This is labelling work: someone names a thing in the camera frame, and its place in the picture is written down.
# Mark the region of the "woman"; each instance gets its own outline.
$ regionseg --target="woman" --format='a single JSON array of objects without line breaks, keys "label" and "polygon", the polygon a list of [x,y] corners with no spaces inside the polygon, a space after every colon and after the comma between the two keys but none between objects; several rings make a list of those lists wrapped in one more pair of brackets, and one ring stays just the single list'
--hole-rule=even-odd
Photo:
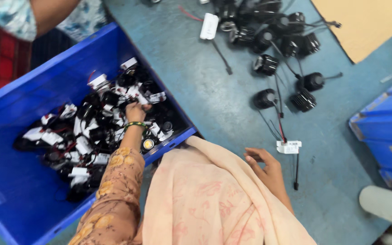
[{"label": "woman", "polygon": [[[126,116],[143,122],[145,113],[132,103]],[[315,244],[294,217],[280,163],[266,150],[246,148],[246,164],[195,136],[163,156],[138,227],[143,131],[128,127],[69,245]]]}]

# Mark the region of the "white label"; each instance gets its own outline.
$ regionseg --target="white label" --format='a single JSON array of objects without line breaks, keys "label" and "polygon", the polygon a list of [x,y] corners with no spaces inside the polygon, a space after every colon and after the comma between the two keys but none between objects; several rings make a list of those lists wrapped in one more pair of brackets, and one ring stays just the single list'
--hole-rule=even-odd
[{"label": "white label", "polygon": [[158,132],[160,131],[160,127],[158,127],[158,124],[156,122],[154,122],[150,127],[149,130],[151,131],[151,133],[157,137],[158,136]]},{"label": "white label", "polygon": [[43,135],[43,132],[40,132],[41,130],[42,127],[30,129],[28,132],[24,134],[24,136],[22,136],[22,138],[29,139],[31,141],[40,140],[40,138]]},{"label": "white label", "polygon": [[299,154],[299,147],[302,147],[302,142],[298,140],[287,141],[276,141],[276,150],[283,154]]},{"label": "white label", "polygon": [[93,156],[93,158],[95,159],[93,164],[107,164],[108,159],[110,158],[110,154],[99,153],[96,158],[95,156]]},{"label": "white label", "polygon": [[135,64],[137,64],[137,59],[135,57],[133,57],[133,58],[129,59],[128,61],[126,61],[125,63],[121,64],[120,69],[126,70]]},{"label": "white label", "polygon": [[112,105],[109,105],[109,104],[106,104],[105,106],[104,106],[104,110],[107,110],[107,111],[112,111],[112,108],[113,108],[113,106]]},{"label": "white label", "polygon": [[123,132],[124,129],[119,129],[115,132],[115,141],[120,141],[123,139],[123,136],[125,135],[125,132]]},{"label": "white label", "polygon": [[77,112],[77,107],[74,104],[65,105],[64,111],[60,115],[60,118],[62,119],[71,118],[76,114],[76,112]]},{"label": "white label", "polygon": [[52,146],[63,141],[63,138],[54,132],[44,132],[41,139]]},{"label": "white label", "polygon": [[81,153],[81,155],[89,154],[93,151],[87,141],[87,138],[84,136],[80,136],[77,138],[77,144],[75,145],[75,147]]},{"label": "white label", "polygon": [[89,176],[89,174],[87,173],[87,168],[85,167],[74,167],[72,168],[72,173],[70,173],[68,176]]},{"label": "white label", "polygon": [[163,142],[163,141],[165,141],[166,139],[168,139],[172,134],[173,134],[173,130],[168,131],[168,132],[160,131],[160,133],[158,134],[158,140],[159,140],[160,142]]},{"label": "white label", "polygon": [[161,92],[161,93],[158,93],[158,94],[151,95],[151,96],[149,96],[148,100],[152,104],[155,104],[155,103],[158,103],[158,102],[161,102],[161,101],[165,101],[166,100],[166,93],[165,92]]},{"label": "white label", "polygon": [[43,125],[47,125],[48,122],[49,122],[49,120],[50,120],[51,118],[53,118],[53,117],[55,117],[55,115],[50,113],[50,114],[47,114],[47,115],[42,116],[42,118],[41,118],[40,120],[41,120],[41,122],[42,122]]},{"label": "white label", "polygon": [[79,163],[80,162],[80,154],[78,151],[71,151],[64,155],[65,158],[70,159],[71,163]]},{"label": "white label", "polygon": [[97,89],[100,86],[102,86],[103,84],[105,84],[106,82],[107,82],[107,75],[102,74],[102,75],[98,76],[97,78],[95,78],[93,81],[89,82],[87,85],[89,85],[93,89]]},{"label": "white label", "polygon": [[213,39],[216,36],[217,25],[219,24],[219,17],[214,14],[206,13],[203,19],[202,30],[200,31],[200,38]]}]

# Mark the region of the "green bangle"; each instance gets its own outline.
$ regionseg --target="green bangle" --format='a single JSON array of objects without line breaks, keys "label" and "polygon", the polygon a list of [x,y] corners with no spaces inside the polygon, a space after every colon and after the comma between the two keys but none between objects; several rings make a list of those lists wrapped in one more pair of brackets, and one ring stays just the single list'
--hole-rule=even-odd
[{"label": "green bangle", "polygon": [[125,125],[125,128],[123,129],[123,131],[126,131],[128,129],[128,127],[132,126],[132,125],[142,126],[145,128],[145,130],[148,129],[148,126],[146,126],[146,124],[144,124],[142,122],[130,122],[127,125]]}]

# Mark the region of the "orange floral kurta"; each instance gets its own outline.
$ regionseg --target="orange floral kurta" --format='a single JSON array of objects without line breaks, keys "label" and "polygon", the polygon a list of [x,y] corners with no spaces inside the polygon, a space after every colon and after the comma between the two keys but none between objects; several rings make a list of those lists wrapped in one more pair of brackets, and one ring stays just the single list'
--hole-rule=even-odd
[{"label": "orange floral kurta", "polygon": [[141,235],[136,237],[136,233],[144,166],[141,154],[130,148],[119,148],[111,155],[96,201],[81,218],[69,245],[142,243]]}]

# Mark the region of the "blue floor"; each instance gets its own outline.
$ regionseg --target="blue floor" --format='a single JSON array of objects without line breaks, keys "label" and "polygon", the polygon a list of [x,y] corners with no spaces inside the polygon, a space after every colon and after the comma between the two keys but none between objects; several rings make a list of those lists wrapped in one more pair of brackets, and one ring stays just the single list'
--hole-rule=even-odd
[{"label": "blue floor", "polygon": [[[200,16],[212,12],[211,5],[200,6],[197,2],[163,0],[151,5],[138,0],[105,0],[116,21],[208,141],[240,156],[244,147],[265,148],[280,160],[297,218],[318,244],[371,244],[389,224],[366,214],[359,207],[358,193],[367,185],[383,182],[371,153],[351,133],[347,120],[392,85],[392,81],[379,82],[392,74],[392,38],[353,65],[329,31],[317,34],[321,50],[303,61],[304,72],[330,76],[341,71],[344,77],[328,81],[322,90],[313,93],[318,105],[311,111],[295,113],[288,106],[284,108],[287,138],[303,142],[300,189],[294,191],[294,157],[276,152],[267,126],[249,106],[256,92],[275,88],[274,80],[251,74],[256,55],[231,47],[227,34],[218,32],[216,42],[234,72],[227,75],[214,47],[199,39],[201,23],[178,9],[182,5]],[[303,12],[307,22],[319,19],[308,0],[296,1],[287,14],[294,11]],[[291,63],[298,70],[297,63]],[[292,83],[292,75],[287,74]],[[280,92],[287,98],[291,85],[281,86]],[[272,108],[264,110],[263,115],[267,120],[276,119]],[[75,227],[72,225],[49,244],[67,244]]]}]

